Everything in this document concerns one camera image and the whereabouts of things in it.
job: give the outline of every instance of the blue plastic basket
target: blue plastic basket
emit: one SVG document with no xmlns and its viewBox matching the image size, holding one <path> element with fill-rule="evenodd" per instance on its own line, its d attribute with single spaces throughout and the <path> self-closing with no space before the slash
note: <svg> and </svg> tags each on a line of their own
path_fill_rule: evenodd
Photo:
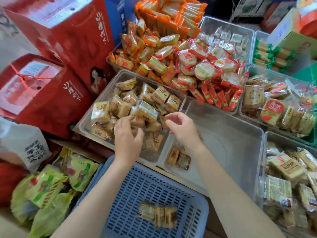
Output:
<svg viewBox="0 0 317 238">
<path fill-rule="evenodd" d="M 114 156 L 99 167 L 76 206 L 113 160 Z M 139 206 L 146 200 L 157 205 L 177 206 L 177 227 L 173 230 L 156 228 L 151 222 L 138 218 Z M 136 163 L 121 185 L 101 237 L 201 238 L 208 212 L 208 202 L 202 194 Z"/>
</svg>

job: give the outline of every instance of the yellow-green snack bag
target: yellow-green snack bag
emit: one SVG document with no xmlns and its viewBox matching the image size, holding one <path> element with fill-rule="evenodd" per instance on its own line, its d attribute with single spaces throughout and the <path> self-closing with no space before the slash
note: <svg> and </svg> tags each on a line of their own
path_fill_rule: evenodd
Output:
<svg viewBox="0 0 317 238">
<path fill-rule="evenodd" d="M 39 208 L 26 197 L 26 191 L 34 178 L 34 175 L 30 175 L 21 180 L 12 193 L 10 204 L 11 212 L 20 224 L 24 224 L 28 220 L 33 220 L 39 210 Z"/>
<path fill-rule="evenodd" d="M 61 193 L 44 209 L 36 214 L 29 238 L 41 238 L 52 235 L 65 218 L 74 191 Z"/>
<path fill-rule="evenodd" d="M 98 167 L 99 164 L 75 154 L 65 162 L 63 169 L 64 174 L 69 176 L 69 183 L 72 188 L 76 191 L 83 192 Z"/>
<path fill-rule="evenodd" d="M 67 179 L 68 177 L 54 169 L 53 166 L 47 165 L 30 182 L 31 187 L 26 191 L 26 197 L 39 208 L 45 208 L 64 188 L 63 183 Z"/>
</svg>

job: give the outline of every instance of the red box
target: red box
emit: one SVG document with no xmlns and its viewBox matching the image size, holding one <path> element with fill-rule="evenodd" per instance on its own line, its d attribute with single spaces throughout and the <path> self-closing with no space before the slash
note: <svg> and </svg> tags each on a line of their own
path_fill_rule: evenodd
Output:
<svg viewBox="0 0 317 238">
<path fill-rule="evenodd" d="M 106 57 L 114 49 L 104 0 L 5 2 L 8 16 L 43 56 L 59 58 L 93 96 L 101 93 L 112 78 Z"/>
<path fill-rule="evenodd" d="M 73 71 L 53 60 L 26 54 L 0 74 L 0 115 L 69 139 L 93 98 Z"/>
</svg>

